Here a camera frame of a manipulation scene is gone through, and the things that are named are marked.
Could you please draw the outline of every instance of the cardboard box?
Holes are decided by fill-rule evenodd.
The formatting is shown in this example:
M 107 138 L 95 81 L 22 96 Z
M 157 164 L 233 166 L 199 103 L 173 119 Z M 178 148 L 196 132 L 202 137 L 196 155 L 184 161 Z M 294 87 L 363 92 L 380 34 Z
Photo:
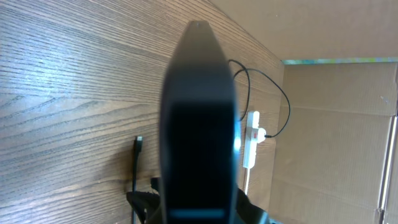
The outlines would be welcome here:
M 395 0 L 211 0 L 282 60 L 398 57 Z
M 211 2 L 285 62 L 398 60 L 398 1 Z M 292 115 L 277 138 L 271 216 L 398 224 L 397 64 L 286 65 L 284 76 Z M 287 112 L 283 100 L 280 128 Z
M 292 115 L 277 138 L 271 217 L 284 223 L 379 223 L 396 75 L 396 63 L 285 66 Z M 282 102 L 280 126 L 287 110 Z M 397 173 L 394 166 L 389 223 L 398 223 Z

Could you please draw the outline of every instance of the white usb plug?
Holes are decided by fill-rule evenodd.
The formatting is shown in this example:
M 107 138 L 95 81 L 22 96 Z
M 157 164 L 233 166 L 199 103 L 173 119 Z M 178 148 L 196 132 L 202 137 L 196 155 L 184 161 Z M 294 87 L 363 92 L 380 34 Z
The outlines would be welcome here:
M 248 194 L 250 169 L 256 163 L 257 144 L 266 139 L 266 130 L 259 128 L 260 112 L 249 111 L 246 124 L 246 135 L 244 137 L 243 167 L 247 168 L 246 186 L 244 193 Z

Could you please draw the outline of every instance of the black wire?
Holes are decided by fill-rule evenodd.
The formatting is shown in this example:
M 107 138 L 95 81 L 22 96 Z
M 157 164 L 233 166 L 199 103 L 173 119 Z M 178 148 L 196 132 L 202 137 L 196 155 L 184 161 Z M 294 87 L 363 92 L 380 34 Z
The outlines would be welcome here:
M 245 71 L 245 72 L 246 72 L 246 75 L 248 76 L 248 82 L 249 82 L 249 86 L 248 86 L 248 100 L 246 101 L 246 108 L 245 108 L 245 110 L 244 110 L 244 114 L 243 114 L 242 118 L 241 118 L 239 121 L 242 121 L 242 119 L 244 118 L 244 116 L 245 116 L 246 113 L 248 112 L 249 97 L 250 97 L 250 77 L 249 77 L 249 72 L 248 72 L 248 71 L 255 71 L 255 72 L 258 72 L 258 73 L 264 75 L 265 77 L 267 77 L 267 78 L 268 78 L 268 79 L 269 79 L 269 80 L 282 92 L 282 94 L 285 96 L 286 101 L 287 101 L 287 104 L 288 104 L 288 106 L 289 106 L 289 114 L 287 115 L 286 122 L 285 122 L 284 126 L 283 126 L 275 135 L 272 136 L 272 135 L 267 135 L 267 134 L 266 134 L 266 138 L 274 138 L 274 137 L 276 137 L 279 133 L 281 133 L 281 132 L 285 129 L 286 124 L 287 124 L 287 122 L 288 122 L 289 119 L 290 119 L 291 108 L 290 108 L 290 101 L 289 101 L 289 99 L 287 98 L 287 95 L 286 95 L 285 92 L 281 89 L 281 87 L 280 87 L 278 84 L 276 84 L 276 82 L 274 82 L 274 81 L 273 81 L 267 74 L 265 74 L 264 72 L 262 72 L 262 71 L 260 71 L 260 70 L 258 70 L 258 69 L 255 69 L 255 68 L 246 68 L 242 63 L 240 63 L 240 62 L 237 61 L 237 60 L 229 59 L 229 60 L 228 60 L 228 63 L 230 63 L 230 62 L 237 63 L 238 65 L 240 65 L 240 66 L 242 67 L 242 69 L 240 69 L 239 71 L 237 71 L 237 72 L 234 74 L 234 79 L 235 79 L 235 77 L 236 77 L 239 73 Z

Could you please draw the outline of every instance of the wooden surface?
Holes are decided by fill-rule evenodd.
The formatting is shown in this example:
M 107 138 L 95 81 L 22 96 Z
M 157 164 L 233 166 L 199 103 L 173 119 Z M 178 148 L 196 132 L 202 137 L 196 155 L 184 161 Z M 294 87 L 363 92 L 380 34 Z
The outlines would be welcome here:
M 137 188 L 150 190 L 164 71 L 187 22 L 200 19 L 228 58 L 282 82 L 281 62 L 208 1 L 0 1 L 0 223 L 130 222 L 132 141 L 144 137 Z M 244 75 L 236 83 L 243 106 Z M 279 104 L 253 73 L 249 108 L 269 133 Z M 259 146 L 251 173 L 262 208 L 274 149 L 273 139 Z

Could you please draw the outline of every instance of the white cable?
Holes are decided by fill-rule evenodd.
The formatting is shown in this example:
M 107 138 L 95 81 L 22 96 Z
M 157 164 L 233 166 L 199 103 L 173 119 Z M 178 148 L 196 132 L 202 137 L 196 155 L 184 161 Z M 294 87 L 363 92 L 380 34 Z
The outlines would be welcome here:
M 249 178 L 250 178 L 250 169 L 246 169 L 246 186 L 244 187 L 244 194 L 248 194 L 248 188 L 249 188 Z

